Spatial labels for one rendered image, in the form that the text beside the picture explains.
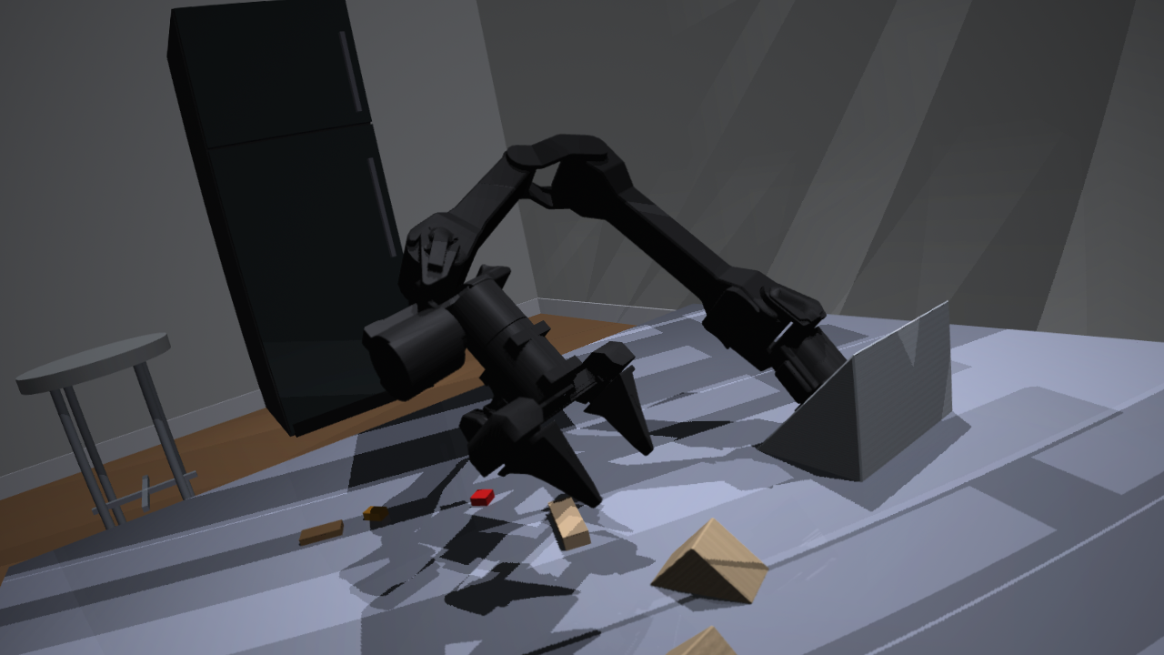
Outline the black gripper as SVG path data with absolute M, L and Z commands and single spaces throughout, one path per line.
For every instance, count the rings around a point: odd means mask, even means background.
M 483 478 L 503 464 L 501 477 L 532 474 L 597 510 L 603 500 L 565 432 L 555 420 L 541 423 L 574 401 L 590 403 L 583 413 L 605 418 L 637 451 L 650 455 L 654 448 L 637 398 L 636 366 L 629 366 L 636 354 L 623 341 L 608 341 L 585 362 L 577 354 L 565 359 L 545 339 L 549 330 L 544 320 L 532 323 L 524 316 L 481 353 L 481 380 L 487 386 L 495 380 L 512 403 L 492 413 L 468 442 L 470 463 Z

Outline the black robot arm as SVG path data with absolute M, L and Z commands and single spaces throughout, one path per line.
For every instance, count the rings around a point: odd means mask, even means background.
M 556 163 L 551 186 L 537 186 L 537 169 Z M 478 361 L 489 341 L 527 316 L 502 290 L 510 266 L 483 264 L 464 282 L 481 245 L 519 199 L 606 220 L 701 299 L 704 330 L 754 368 L 773 368 L 797 410 L 847 362 L 819 330 L 826 309 L 818 301 L 757 270 L 725 264 L 637 191 L 606 141 L 551 136 L 508 145 L 453 211 L 410 229 L 396 283 L 410 307 L 365 325 L 362 339 L 389 396 L 402 403 L 418 397 L 461 369 L 467 348 Z

